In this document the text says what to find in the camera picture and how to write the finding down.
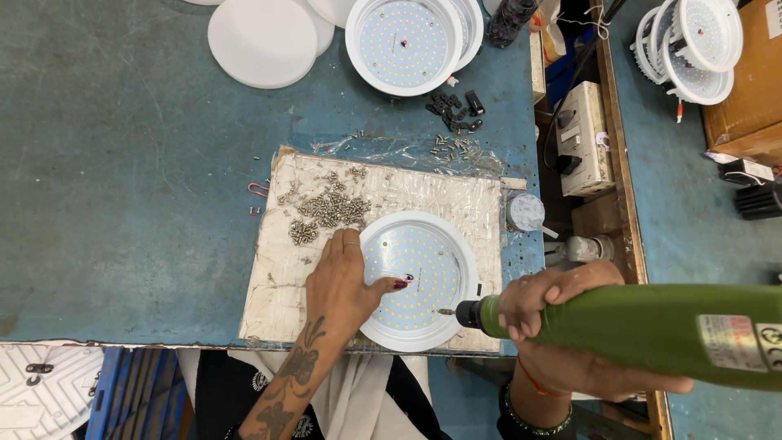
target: cardboard sheet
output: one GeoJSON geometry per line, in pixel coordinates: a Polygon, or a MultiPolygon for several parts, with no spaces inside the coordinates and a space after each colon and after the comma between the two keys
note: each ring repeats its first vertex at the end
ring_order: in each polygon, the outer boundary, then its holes
{"type": "MultiPolygon", "coordinates": [[[[277,197],[291,188],[294,191],[289,198],[294,204],[305,200],[305,196],[315,197],[328,183],[316,176],[332,170],[347,186],[345,193],[361,195],[371,202],[371,211],[364,216],[367,225],[398,211],[424,211],[447,220],[464,235],[475,254],[482,292],[501,291],[500,181],[355,164],[308,156],[281,146],[272,164],[269,200],[260,223],[253,273],[239,325],[239,338],[249,346],[284,348],[285,343],[296,340],[305,324],[305,279],[317,264],[333,229],[320,228],[314,242],[296,246],[288,230],[290,222],[301,216],[292,204],[279,205],[277,197]],[[354,182],[352,175],[345,177],[345,170],[353,165],[368,168],[365,179],[359,177],[354,182]],[[309,258],[312,263],[304,264],[301,258],[309,258]]],[[[361,334],[349,347],[354,352],[385,351],[361,334]]],[[[498,340],[479,330],[461,329],[434,352],[490,354],[498,352],[499,347],[498,340]]]]}

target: pile of screws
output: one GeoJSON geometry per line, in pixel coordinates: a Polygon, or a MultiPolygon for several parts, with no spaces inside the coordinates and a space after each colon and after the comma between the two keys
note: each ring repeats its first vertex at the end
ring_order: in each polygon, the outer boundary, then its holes
{"type": "Polygon", "coordinates": [[[435,155],[437,155],[437,153],[440,152],[448,153],[450,159],[454,160],[455,159],[454,153],[456,153],[457,148],[461,149],[461,151],[458,152],[460,155],[465,155],[470,152],[470,146],[472,145],[473,142],[475,143],[476,146],[479,144],[478,139],[464,139],[464,140],[454,139],[453,145],[447,143],[447,141],[448,141],[448,137],[442,137],[441,135],[437,135],[437,137],[435,138],[436,146],[433,147],[429,152],[435,155]],[[442,146],[442,145],[445,145],[448,148],[437,148],[437,146],[442,146]]]}
{"type": "MultiPolygon", "coordinates": [[[[353,166],[345,171],[345,175],[352,174],[353,180],[357,182],[356,176],[360,176],[363,179],[366,177],[367,172],[367,168],[356,168],[353,166]]],[[[339,180],[339,175],[336,171],[331,171],[327,175],[318,176],[317,178],[328,180],[328,186],[325,191],[300,205],[294,205],[299,214],[314,218],[310,223],[304,223],[300,218],[291,222],[288,235],[293,238],[293,243],[299,246],[315,240],[317,238],[317,227],[319,226],[334,228],[338,224],[344,226],[358,224],[363,229],[366,226],[364,213],[371,209],[371,203],[364,200],[364,198],[350,198],[343,192],[347,187],[339,180]]],[[[283,200],[283,203],[285,200],[290,202],[289,194],[294,189],[295,187],[287,194],[278,197],[278,202],[280,200],[283,200]]]]}
{"type": "Polygon", "coordinates": [[[301,246],[317,238],[317,224],[315,222],[305,223],[301,218],[296,218],[291,222],[291,228],[288,235],[293,238],[293,243],[301,246]]]}

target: red wire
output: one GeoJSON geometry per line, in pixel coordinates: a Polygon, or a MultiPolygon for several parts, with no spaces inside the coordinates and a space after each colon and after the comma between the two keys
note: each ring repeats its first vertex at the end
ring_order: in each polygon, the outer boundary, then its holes
{"type": "Polygon", "coordinates": [[[268,189],[266,186],[261,186],[261,185],[258,185],[257,183],[250,183],[250,184],[247,186],[247,190],[248,190],[248,191],[250,191],[250,192],[251,192],[251,193],[253,193],[253,194],[258,194],[258,195],[259,195],[259,196],[261,196],[261,197],[266,197],[266,198],[269,198],[269,196],[267,196],[266,194],[261,194],[261,193],[259,193],[259,192],[257,192],[257,191],[253,191],[253,190],[251,190],[251,189],[250,189],[250,188],[252,188],[252,187],[254,187],[254,186],[257,186],[258,188],[261,188],[261,189],[265,189],[266,191],[268,191],[268,190],[269,190],[269,189],[268,189]]]}

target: plastic wrap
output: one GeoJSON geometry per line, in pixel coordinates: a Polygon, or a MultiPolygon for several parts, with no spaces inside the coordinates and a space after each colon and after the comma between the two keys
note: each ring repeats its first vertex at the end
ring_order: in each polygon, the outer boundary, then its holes
{"type": "MultiPolygon", "coordinates": [[[[318,151],[339,156],[335,144],[318,151]]],[[[390,160],[409,157],[417,166],[428,161],[401,148],[389,148],[390,160]]],[[[434,164],[440,169],[442,165],[434,164]]],[[[272,164],[272,178],[267,209],[261,220],[256,242],[253,273],[247,290],[245,310],[239,326],[239,338],[251,347],[287,349],[305,324],[305,280],[320,260],[321,250],[335,228],[318,228],[317,237],[296,246],[289,236],[289,226],[301,218],[297,206],[322,193],[331,185],[323,176],[335,172],[342,178],[343,192],[348,197],[363,197],[371,205],[364,215],[365,224],[399,211],[424,211],[437,215],[453,225],[465,238],[475,254],[478,277],[484,291],[500,291],[500,181],[496,179],[445,176],[377,164],[356,164],[339,158],[314,157],[294,153],[282,147],[272,164]],[[364,177],[354,174],[352,167],[366,167],[364,177]],[[286,195],[282,204],[278,197],[286,195]]],[[[336,227],[360,228],[361,224],[336,227]]],[[[358,334],[350,344],[354,352],[385,352],[366,337],[358,334]]],[[[479,330],[461,329],[456,337],[440,345],[436,352],[496,353],[499,341],[479,330]]]]}
{"type": "Polygon", "coordinates": [[[432,154],[433,147],[448,148],[447,145],[435,146],[434,139],[425,142],[401,137],[358,137],[346,136],[334,142],[310,143],[312,153],[320,157],[355,160],[367,164],[388,165],[390,167],[409,168],[418,171],[435,172],[442,175],[461,175],[499,179],[502,176],[502,164],[492,150],[481,147],[480,138],[475,135],[464,137],[451,136],[447,144],[454,145],[454,139],[470,145],[467,153],[459,154],[461,149],[454,147],[450,152],[440,151],[432,154]]]}

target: plastic bottle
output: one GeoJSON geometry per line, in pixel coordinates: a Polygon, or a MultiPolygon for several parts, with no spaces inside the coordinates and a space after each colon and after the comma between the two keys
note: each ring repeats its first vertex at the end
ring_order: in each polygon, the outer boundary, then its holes
{"type": "Polygon", "coordinates": [[[532,18],[543,0],[502,0],[500,7],[486,25],[489,44],[503,49],[518,37],[522,27],[532,18]]]}
{"type": "MultiPolygon", "coordinates": [[[[462,326],[508,338],[498,295],[463,301],[462,326]]],[[[782,391],[782,288],[634,284],[548,305],[531,341],[577,348],[624,366],[737,388],[782,391]]]]}

